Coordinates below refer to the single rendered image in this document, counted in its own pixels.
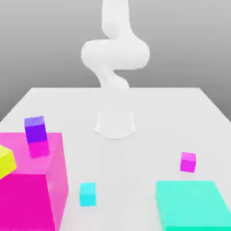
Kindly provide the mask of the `small purple cube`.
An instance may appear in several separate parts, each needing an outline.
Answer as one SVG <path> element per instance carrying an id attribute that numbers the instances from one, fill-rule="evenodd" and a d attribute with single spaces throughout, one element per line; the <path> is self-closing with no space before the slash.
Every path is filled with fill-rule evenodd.
<path id="1" fill-rule="evenodd" d="M 47 141 L 44 116 L 25 118 L 24 128 L 28 143 Z"/>

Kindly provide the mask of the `small magenta cube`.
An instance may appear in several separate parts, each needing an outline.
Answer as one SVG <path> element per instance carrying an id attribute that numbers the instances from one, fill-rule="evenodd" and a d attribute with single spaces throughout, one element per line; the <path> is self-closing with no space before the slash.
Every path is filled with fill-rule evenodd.
<path id="1" fill-rule="evenodd" d="M 48 141 L 39 141 L 28 144 L 32 158 L 48 156 L 50 154 Z"/>
<path id="2" fill-rule="evenodd" d="M 196 166 L 196 154 L 189 152 L 181 153 L 180 170 L 185 172 L 194 172 Z"/>

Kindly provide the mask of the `small cyan cube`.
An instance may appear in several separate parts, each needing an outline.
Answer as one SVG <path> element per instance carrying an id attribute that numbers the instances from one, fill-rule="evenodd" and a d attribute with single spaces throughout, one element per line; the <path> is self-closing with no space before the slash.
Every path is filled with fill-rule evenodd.
<path id="1" fill-rule="evenodd" d="M 96 206 L 96 183 L 81 183 L 79 190 L 80 206 Z"/>

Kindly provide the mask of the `small yellow cube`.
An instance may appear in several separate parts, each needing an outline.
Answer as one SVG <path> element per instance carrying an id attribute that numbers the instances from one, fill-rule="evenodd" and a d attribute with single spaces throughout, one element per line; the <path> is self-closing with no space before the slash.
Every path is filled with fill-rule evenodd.
<path id="1" fill-rule="evenodd" d="M 16 170 L 13 151 L 0 145 L 0 180 Z"/>

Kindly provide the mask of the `large turquoise box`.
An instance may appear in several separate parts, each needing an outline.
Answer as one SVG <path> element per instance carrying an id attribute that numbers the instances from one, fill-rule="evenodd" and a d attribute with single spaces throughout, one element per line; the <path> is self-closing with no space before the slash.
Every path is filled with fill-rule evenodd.
<path id="1" fill-rule="evenodd" d="M 156 182 L 162 231 L 231 231 L 231 212 L 213 181 Z"/>

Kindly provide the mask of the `large pink box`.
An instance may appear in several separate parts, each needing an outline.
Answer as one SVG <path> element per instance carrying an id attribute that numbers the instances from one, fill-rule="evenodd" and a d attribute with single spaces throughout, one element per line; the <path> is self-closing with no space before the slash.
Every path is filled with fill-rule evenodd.
<path id="1" fill-rule="evenodd" d="M 61 133 L 48 133 L 50 155 L 32 158 L 24 133 L 0 133 L 16 170 L 0 180 L 0 231 L 59 231 L 68 196 Z"/>

